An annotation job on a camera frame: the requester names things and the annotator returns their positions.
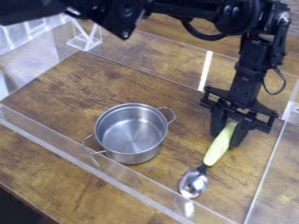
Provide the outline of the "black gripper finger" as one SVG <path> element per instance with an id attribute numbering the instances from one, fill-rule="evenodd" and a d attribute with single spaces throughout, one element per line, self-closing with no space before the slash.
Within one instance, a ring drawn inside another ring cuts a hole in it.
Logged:
<path id="1" fill-rule="evenodd" d="M 210 120 L 210 134 L 213 137 L 217 137 L 222 132 L 227 123 L 227 114 L 226 110 L 221 105 L 217 105 L 211 111 L 211 120 Z"/>
<path id="2" fill-rule="evenodd" d="M 254 120 L 250 118 L 246 118 L 246 117 L 242 118 L 237 122 L 237 127 L 233 132 L 233 137 L 230 139 L 230 147 L 231 148 L 238 147 L 239 144 L 242 143 L 242 141 L 245 140 L 249 132 L 251 131 L 253 123 L 254 123 Z"/>

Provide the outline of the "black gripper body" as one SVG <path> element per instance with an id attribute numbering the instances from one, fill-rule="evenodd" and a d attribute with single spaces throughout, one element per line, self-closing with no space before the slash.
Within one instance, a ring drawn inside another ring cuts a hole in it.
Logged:
<path id="1" fill-rule="evenodd" d="M 230 91 L 211 86 L 205 88 L 205 96 L 201 99 L 201 105 L 213 111 L 217 105 L 221 105 L 227 114 L 227 118 L 239 121 L 242 118 L 254 120 L 253 130 L 258 129 L 269 133 L 273 129 L 275 119 L 279 114 L 259 101 L 250 105 L 241 104 L 229 98 Z"/>

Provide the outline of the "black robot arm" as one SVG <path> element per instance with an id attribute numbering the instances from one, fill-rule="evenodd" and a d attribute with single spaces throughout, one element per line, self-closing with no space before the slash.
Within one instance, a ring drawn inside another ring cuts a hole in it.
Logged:
<path id="1" fill-rule="evenodd" d="M 205 88 L 201 105 L 211 111 L 210 134 L 217 136 L 231 118 L 238 122 L 230 145 L 249 132 L 273 129 L 278 113 L 258 101 L 267 88 L 269 70 L 286 56 L 290 8 L 281 0 L 0 0 L 0 25 L 8 26 L 64 13 L 100 25 L 128 39 L 141 19 L 165 14 L 182 22 L 198 39 L 241 37 L 237 74 L 229 90 Z"/>

